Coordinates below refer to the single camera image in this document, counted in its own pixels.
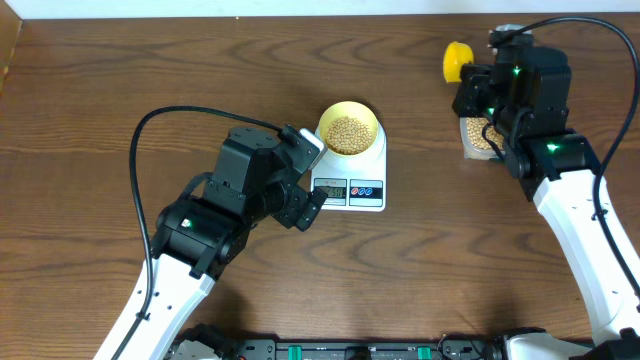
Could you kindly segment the yellow measuring scoop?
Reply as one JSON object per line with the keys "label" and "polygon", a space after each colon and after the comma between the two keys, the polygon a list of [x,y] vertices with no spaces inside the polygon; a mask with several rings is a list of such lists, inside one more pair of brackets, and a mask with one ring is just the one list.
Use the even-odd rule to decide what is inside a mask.
{"label": "yellow measuring scoop", "polygon": [[471,47],[465,43],[453,41],[448,44],[443,56],[443,76],[447,83],[459,83],[461,81],[462,67],[474,63],[474,54]]}

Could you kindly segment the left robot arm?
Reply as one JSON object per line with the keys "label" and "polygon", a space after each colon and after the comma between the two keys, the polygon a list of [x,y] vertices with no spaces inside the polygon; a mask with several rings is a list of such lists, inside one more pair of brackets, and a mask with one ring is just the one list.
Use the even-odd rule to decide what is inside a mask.
{"label": "left robot arm", "polygon": [[298,182],[325,151],[307,129],[231,129],[214,170],[195,176],[158,216],[150,260],[97,358],[164,358],[261,220],[307,230],[327,195]]}

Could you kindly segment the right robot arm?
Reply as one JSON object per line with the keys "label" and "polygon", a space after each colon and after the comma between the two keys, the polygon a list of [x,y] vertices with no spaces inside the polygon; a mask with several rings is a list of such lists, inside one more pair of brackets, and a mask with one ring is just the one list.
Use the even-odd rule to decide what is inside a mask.
{"label": "right robot arm", "polygon": [[601,164],[586,138],[567,128],[571,70],[566,55],[536,47],[529,34],[475,63],[471,48],[450,43],[443,75],[459,88],[453,110],[483,118],[503,142],[509,173],[558,239],[584,300],[592,346],[544,330],[513,330],[487,350],[489,359],[636,359],[639,356],[639,257],[620,223]]}

